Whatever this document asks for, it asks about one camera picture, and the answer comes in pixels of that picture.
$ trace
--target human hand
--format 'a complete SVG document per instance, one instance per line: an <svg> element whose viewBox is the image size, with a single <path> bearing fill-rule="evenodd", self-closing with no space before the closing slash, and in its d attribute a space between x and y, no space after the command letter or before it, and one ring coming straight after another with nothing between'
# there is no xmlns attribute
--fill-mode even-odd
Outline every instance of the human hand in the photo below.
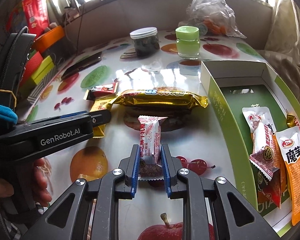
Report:
<svg viewBox="0 0 300 240"><path fill-rule="evenodd" d="M43 159L38 159L34 161L31 189L34 201L39 202L40 205L42 205L43 207L47 207L48 202L52 200L52 197L47 190L47 180L45 179L41 170L38 168L43 165ZM0 178L0 198L10 197L13 194L14 189L12 185L6 180Z"/></svg>

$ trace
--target green glass jar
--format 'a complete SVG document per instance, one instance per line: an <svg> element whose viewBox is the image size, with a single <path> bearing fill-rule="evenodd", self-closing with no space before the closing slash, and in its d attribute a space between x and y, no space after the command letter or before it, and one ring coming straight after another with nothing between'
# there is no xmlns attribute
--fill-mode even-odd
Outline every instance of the green glass jar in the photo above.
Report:
<svg viewBox="0 0 300 240"><path fill-rule="evenodd" d="M182 58L198 59L200 51L199 29L181 26L176 29L178 54Z"/></svg>

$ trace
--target paper box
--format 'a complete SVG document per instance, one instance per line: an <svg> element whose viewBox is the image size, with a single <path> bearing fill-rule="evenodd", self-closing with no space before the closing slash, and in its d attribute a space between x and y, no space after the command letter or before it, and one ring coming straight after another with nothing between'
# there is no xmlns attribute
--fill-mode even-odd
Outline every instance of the paper box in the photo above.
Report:
<svg viewBox="0 0 300 240"><path fill-rule="evenodd" d="M282 209L279 210L270 202L258 205L248 157L251 154L252 140L241 109L244 104L245 107L268 106L277 131L281 131L288 128L284 122L286 113L295 115L300 123L298 100L273 68L263 62L203 61L200 80L221 126L237 189L273 227L285 219L284 225L287 226L282 227L284 232L279 232L282 231L281 228L276 230L279 235L283 235L291 227L288 226L291 220L291 200L285 191L282 194ZM264 95L257 96L261 91L264 91ZM240 98L241 101L233 101L234 98Z"/></svg>

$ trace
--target plastic bag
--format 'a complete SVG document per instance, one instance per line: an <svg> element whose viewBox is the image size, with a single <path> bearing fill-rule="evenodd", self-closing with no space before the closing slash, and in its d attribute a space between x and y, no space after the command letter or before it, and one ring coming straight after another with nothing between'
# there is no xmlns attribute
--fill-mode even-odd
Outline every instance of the plastic bag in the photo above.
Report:
<svg viewBox="0 0 300 240"><path fill-rule="evenodd" d="M208 32L215 35L247 38L239 32L234 11L225 0L192 0L187 9L189 20L180 22L179 26L191 25L198 27L200 35Z"/></svg>
<svg viewBox="0 0 300 240"><path fill-rule="evenodd" d="M29 33L36 34L36 38L49 26L46 0L22 0L15 6L10 13L6 30L17 33L24 26L28 26Z"/></svg>

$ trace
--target green jar lid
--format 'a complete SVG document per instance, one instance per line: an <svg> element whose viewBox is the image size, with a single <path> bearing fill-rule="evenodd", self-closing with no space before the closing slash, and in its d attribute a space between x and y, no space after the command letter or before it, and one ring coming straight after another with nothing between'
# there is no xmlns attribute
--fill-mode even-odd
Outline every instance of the green jar lid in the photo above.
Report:
<svg viewBox="0 0 300 240"><path fill-rule="evenodd" d="M176 29L177 39L183 41L194 41L199 38L199 29L193 26L181 26Z"/></svg>

